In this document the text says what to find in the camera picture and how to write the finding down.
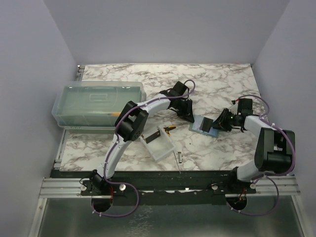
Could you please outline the green leather card holder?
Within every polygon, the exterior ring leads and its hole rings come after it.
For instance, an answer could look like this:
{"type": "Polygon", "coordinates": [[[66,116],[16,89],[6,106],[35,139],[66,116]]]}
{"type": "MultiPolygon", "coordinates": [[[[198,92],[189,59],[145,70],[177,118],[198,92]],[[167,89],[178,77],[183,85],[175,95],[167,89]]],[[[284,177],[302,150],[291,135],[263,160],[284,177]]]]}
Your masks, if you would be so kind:
{"type": "Polygon", "coordinates": [[[189,126],[189,131],[196,132],[202,135],[217,138],[219,130],[212,127],[213,119],[203,117],[200,115],[194,115],[194,123],[189,126]]]}

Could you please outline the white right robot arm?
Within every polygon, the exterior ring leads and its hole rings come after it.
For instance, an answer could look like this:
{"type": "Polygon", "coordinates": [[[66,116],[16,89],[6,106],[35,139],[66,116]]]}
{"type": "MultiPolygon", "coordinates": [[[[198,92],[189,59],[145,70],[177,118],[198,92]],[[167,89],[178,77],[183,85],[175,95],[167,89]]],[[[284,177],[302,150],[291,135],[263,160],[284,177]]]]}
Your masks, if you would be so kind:
{"type": "Polygon", "coordinates": [[[250,98],[242,96],[232,104],[221,112],[211,127],[224,132],[249,131],[258,140],[253,160],[233,169],[235,177],[227,181],[228,190],[237,194],[245,188],[245,182],[292,172],[296,161],[295,133],[268,123],[263,115],[255,115],[250,98]]]}

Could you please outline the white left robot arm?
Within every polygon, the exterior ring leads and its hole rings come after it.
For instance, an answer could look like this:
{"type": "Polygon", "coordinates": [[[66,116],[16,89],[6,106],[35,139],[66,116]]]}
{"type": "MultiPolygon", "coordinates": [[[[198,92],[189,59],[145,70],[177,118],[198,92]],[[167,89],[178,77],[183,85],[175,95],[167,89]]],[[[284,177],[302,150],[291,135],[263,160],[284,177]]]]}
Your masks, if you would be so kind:
{"type": "Polygon", "coordinates": [[[115,168],[124,151],[142,134],[149,115],[160,111],[172,110],[185,121],[194,122],[192,100],[189,96],[195,91],[196,84],[192,79],[186,82],[177,81],[167,90],[160,91],[153,98],[144,102],[127,102],[115,122],[114,136],[105,159],[91,172],[89,180],[93,190],[104,195],[113,182],[115,168]]]}

